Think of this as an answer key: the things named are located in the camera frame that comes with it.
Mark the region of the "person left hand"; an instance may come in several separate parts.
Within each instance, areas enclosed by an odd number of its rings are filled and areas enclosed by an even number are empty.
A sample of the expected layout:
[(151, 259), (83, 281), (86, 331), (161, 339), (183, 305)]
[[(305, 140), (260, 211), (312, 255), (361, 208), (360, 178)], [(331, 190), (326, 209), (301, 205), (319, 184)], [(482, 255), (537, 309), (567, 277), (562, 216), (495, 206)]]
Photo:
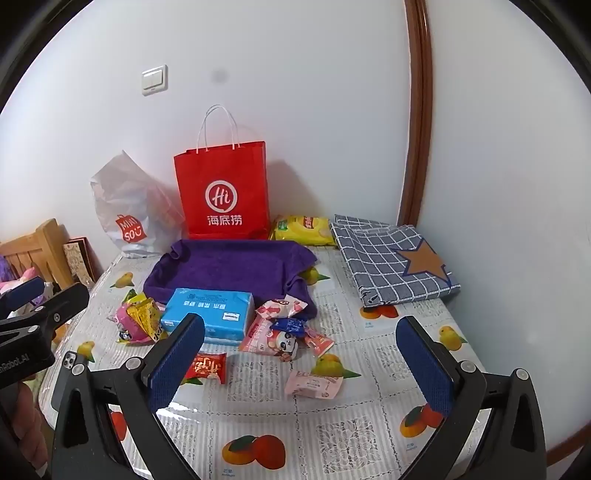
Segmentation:
[(42, 433), (42, 418), (35, 407), (32, 391), (24, 383), (18, 384), (12, 428), (19, 440), (21, 454), (38, 475), (43, 475), (47, 467), (48, 451)]

